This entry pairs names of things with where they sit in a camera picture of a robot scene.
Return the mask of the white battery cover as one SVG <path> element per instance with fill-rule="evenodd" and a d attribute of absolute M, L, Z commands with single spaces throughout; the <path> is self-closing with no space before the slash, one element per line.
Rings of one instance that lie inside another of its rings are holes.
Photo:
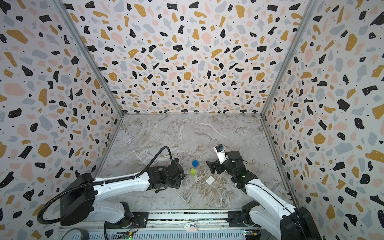
<path fill-rule="evenodd" d="M 211 185 L 214 181 L 215 181 L 215 178 L 213 178 L 212 176 L 210 176 L 208 179 L 206 179 L 206 183 L 208 185 Z"/>

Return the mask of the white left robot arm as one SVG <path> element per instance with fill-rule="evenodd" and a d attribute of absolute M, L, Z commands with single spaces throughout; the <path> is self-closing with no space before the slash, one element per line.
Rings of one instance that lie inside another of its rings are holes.
<path fill-rule="evenodd" d="M 127 228 L 134 221 L 128 203 L 111 203 L 108 198 L 132 192 L 178 189 L 184 177 L 178 159 L 173 159 L 167 167 L 149 167 L 141 175 L 92 178 L 90 174 L 83 174 L 67 188 L 69 193 L 60 198 L 60 224 L 72 226 L 82 221 L 102 221 L 107 222 L 108 228 Z"/>

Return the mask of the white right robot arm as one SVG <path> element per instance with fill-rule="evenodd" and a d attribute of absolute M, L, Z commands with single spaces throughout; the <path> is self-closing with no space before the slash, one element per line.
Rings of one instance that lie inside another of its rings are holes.
<path fill-rule="evenodd" d="M 258 225 L 278 240 L 320 240 L 321 236 L 311 213 L 297 208 L 271 190 L 246 169 L 238 151 L 226 152 L 222 145 L 215 147 L 218 159 L 207 161 L 212 174 L 227 173 L 232 183 L 253 201 L 242 207 L 242 221 L 247 226 Z"/>

